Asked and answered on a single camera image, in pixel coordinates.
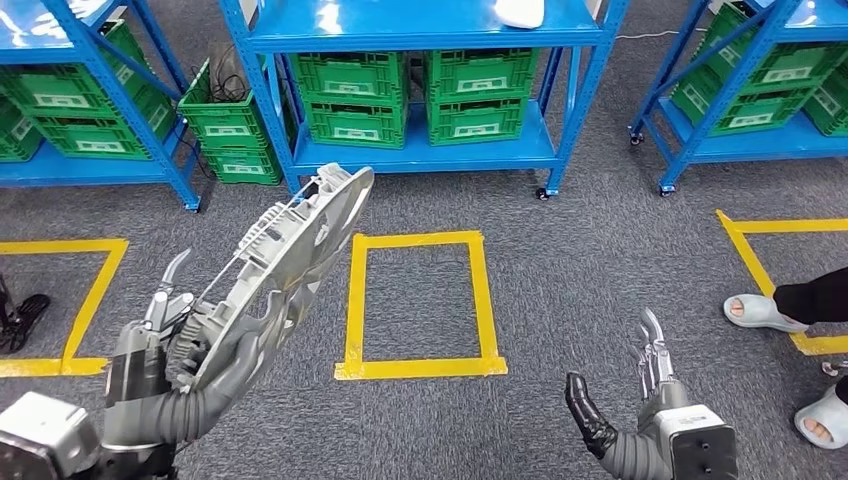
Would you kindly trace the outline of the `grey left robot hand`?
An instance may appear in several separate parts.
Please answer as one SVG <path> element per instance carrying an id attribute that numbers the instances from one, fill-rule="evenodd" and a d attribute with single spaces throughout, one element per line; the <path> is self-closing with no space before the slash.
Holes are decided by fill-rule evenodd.
<path id="1" fill-rule="evenodd" d="M 277 254 L 241 247 L 206 290 L 182 292 L 178 278 L 192 258 L 186 249 L 170 261 L 143 319 L 122 330 L 109 372 L 109 405 L 208 390 L 226 370 L 245 364 L 246 376 L 225 403 L 231 406 L 273 364 L 285 311 Z"/>

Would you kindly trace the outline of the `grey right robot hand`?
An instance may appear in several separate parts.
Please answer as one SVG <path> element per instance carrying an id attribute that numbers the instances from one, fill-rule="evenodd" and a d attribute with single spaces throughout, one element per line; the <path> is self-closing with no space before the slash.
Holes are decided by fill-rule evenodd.
<path id="1" fill-rule="evenodd" d="M 637 333 L 640 344 L 631 346 L 629 354 L 636 362 L 643 401 L 638 424 L 643 427 L 659 411 L 684 406 L 688 397 L 682 382 L 675 378 L 662 327 L 647 307 L 640 313 Z M 619 435 L 590 398 L 586 380 L 580 373 L 567 373 L 565 399 L 588 451 L 598 460 L 606 457 Z"/>

